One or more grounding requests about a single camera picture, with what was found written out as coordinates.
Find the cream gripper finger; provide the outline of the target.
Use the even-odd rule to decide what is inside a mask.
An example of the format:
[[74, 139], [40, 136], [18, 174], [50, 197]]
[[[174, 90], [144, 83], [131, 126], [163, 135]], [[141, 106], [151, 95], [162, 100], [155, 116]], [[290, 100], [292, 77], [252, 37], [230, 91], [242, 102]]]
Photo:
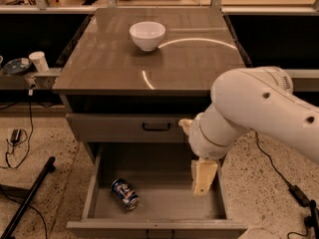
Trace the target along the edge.
[[193, 160], [190, 165], [194, 196], [204, 196], [210, 189], [216, 176], [218, 165], [214, 160]]
[[187, 136], [191, 135], [191, 133], [192, 133], [192, 130], [191, 130], [192, 120], [191, 119], [180, 119], [178, 121], [178, 125], [182, 128], [183, 132]]

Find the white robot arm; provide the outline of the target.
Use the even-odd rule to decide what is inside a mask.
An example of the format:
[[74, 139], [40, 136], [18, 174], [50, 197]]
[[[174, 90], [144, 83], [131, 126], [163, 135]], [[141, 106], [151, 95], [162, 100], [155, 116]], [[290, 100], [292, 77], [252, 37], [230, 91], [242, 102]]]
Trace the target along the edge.
[[214, 81], [210, 96], [211, 105], [204, 112], [178, 122], [198, 156], [191, 164], [195, 196], [208, 192], [217, 161], [251, 130], [319, 162], [319, 109], [293, 95], [292, 80], [284, 70], [259, 67], [227, 71]]

